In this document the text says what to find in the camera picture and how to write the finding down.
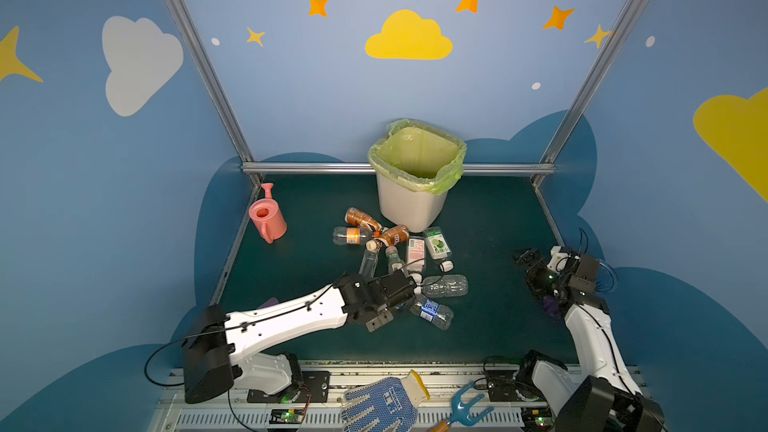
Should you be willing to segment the blue label bottle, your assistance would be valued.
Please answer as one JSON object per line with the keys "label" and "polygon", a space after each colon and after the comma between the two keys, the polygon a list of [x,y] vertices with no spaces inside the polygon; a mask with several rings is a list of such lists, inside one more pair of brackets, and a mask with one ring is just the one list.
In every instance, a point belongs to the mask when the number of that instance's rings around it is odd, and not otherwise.
{"label": "blue label bottle", "polygon": [[450,307],[429,299],[422,294],[415,295],[410,306],[410,312],[442,331],[450,328],[454,318],[454,312]]}

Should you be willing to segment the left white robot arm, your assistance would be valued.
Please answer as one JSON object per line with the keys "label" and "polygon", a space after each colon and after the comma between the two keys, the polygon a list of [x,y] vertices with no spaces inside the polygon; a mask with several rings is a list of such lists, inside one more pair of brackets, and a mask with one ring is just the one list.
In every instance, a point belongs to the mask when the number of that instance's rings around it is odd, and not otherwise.
{"label": "left white robot arm", "polygon": [[325,287],[288,302],[245,312],[207,307],[182,339],[184,398],[214,399],[234,387],[269,396],[296,390],[298,361],[265,351],[310,333],[362,324],[374,332],[393,320],[393,310],[415,297],[416,281],[401,272],[366,279],[344,274]]}

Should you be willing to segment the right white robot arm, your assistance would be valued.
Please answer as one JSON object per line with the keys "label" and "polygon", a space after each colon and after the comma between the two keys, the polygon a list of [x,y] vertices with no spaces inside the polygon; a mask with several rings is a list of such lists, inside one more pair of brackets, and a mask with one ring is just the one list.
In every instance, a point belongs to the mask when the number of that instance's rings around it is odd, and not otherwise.
{"label": "right white robot arm", "polygon": [[534,389],[553,415],[554,431],[664,431],[660,405],[632,378],[602,297],[618,286],[615,270],[584,251],[555,246],[550,257],[529,248],[513,254],[526,285],[548,316],[571,334],[581,377],[560,360],[531,350],[516,380]]}

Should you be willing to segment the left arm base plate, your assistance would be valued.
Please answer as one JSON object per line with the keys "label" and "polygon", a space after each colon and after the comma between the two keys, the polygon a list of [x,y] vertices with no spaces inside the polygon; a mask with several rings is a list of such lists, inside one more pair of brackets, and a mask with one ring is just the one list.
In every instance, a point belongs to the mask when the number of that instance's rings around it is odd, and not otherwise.
{"label": "left arm base plate", "polygon": [[328,401],[331,374],[328,371],[303,371],[302,385],[292,384],[282,392],[267,395],[263,391],[250,389],[248,403],[326,403]]}

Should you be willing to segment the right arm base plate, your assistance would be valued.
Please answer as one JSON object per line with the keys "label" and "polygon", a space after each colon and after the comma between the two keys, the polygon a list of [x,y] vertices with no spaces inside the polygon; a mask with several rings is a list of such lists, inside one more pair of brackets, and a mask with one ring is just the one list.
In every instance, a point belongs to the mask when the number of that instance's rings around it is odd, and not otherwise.
{"label": "right arm base plate", "polygon": [[513,370],[486,370],[486,390],[492,402],[532,402],[539,399],[535,389],[516,380]]}

